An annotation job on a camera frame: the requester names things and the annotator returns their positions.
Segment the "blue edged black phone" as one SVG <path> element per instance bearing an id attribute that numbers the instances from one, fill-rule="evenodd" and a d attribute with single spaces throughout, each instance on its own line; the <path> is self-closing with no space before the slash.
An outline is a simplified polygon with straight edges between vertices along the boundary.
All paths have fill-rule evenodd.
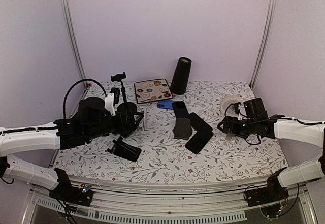
<path id="1" fill-rule="evenodd" d="M 201 119 L 196 113 L 189 114 L 190 125 L 194 128 L 200 137 L 211 138 L 213 136 L 213 128 Z"/>

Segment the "dark grey folding phone stand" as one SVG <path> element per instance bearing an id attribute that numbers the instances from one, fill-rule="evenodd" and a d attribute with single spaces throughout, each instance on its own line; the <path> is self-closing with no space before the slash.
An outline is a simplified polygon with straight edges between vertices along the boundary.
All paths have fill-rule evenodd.
<path id="1" fill-rule="evenodd" d="M 176 118 L 175 127 L 173 128 L 174 139 L 189 140 L 192 135 L 190 119 L 178 117 Z"/>

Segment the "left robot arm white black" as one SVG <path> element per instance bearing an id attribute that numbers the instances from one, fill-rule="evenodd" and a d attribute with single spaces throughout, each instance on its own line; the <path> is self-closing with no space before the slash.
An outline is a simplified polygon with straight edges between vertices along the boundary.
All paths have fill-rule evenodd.
<path id="1" fill-rule="evenodd" d="M 119 134 L 107 152 L 136 162 L 141 149 L 123 141 L 138 127 L 144 114 L 135 104 L 124 102 L 114 109 L 114 97 L 89 97 L 81 100 L 72 118 L 59 119 L 42 126 L 1 129 L 1 177 L 35 184 L 56 192 L 65 201 L 76 193 L 66 172 L 59 168 L 42 168 L 14 156 L 18 152 L 40 149 L 67 150 L 89 144 L 110 134 Z"/>

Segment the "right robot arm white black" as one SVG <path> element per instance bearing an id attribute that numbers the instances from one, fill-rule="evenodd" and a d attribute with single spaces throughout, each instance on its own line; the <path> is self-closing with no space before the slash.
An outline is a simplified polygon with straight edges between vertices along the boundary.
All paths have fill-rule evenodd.
<path id="1" fill-rule="evenodd" d="M 275 114 L 268 116 L 262 99 L 254 98 L 242 103 L 246 115 L 240 114 L 240 104 L 235 103 L 237 117 L 224 113 L 218 129 L 223 133 L 231 133 L 243 139 L 250 135 L 257 138 L 289 139 L 315 145 L 324 150 L 324 121 L 301 121 L 294 117 Z M 263 198 L 272 202 L 282 194 L 282 190 L 302 182 L 324 178 L 324 153 L 311 160 L 289 168 L 283 168 L 267 179 L 267 187 L 263 189 Z"/>

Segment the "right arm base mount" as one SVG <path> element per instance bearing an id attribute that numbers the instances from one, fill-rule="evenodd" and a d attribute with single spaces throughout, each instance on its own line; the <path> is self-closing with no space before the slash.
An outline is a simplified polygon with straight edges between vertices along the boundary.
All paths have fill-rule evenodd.
<path id="1" fill-rule="evenodd" d="M 283 188 L 276 176 L 267 179 L 267 186 L 257 187 L 250 185 L 243 194 L 249 207 L 285 200 L 289 197 L 286 188 Z"/>

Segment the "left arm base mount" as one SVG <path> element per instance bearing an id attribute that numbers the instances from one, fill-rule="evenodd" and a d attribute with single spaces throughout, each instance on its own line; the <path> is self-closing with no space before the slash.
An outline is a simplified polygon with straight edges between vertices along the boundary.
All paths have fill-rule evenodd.
<path id="1" fill-rule="evenodd" d="M 93 198 L 92 186 L 82 183 L 79 186 L 72 186 L 66 172 L 54 168 L 58 176 L 58 185 L 54 190 L 49 191 L 49 197 L 63 202 L 89 207 Z"/>

